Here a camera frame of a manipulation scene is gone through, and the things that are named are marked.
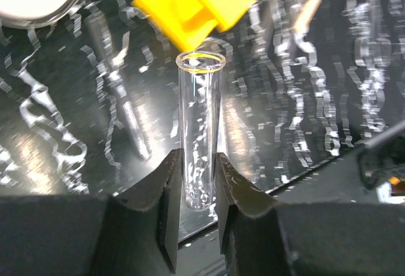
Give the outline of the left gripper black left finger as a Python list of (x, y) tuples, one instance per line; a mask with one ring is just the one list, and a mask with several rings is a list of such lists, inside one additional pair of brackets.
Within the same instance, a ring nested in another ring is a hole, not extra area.
[(172, 275), (183, 152), (113, 196), (3, 196), (2, 275)]

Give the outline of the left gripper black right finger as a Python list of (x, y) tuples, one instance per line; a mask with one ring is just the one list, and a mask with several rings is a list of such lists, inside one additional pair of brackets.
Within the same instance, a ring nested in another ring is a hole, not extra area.
[(216, 213), (229, 275), (403, 275), (404, 207), (287, 204), (216, 156)]

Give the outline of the clear glass test tube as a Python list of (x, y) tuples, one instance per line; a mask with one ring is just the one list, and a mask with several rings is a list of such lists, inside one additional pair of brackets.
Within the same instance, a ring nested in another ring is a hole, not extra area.
[(123, 54), (114, 49), (106, 17), (102, 13), (89, 15), (85, 19), (94, 45), (96, 56), (106, 72), (106, 79), (117, 100), (118, 111), (129, 140), (142, 160), (148, 160), (151, 152), (146, 138), (134, 113), (130, 94), (122, 74)]
[(218, 147), (223, 55), (192, 51), (176, 58), (179, 81), (183, 199), (192, 211), (211, 206)]

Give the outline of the yellow plastic test tube rack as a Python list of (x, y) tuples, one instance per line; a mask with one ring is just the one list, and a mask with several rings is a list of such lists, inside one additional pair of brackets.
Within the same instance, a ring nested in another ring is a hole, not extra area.
[(213, 31), (231, 29), (255, 0), (133, 0), (181, 52), (197, 49)]

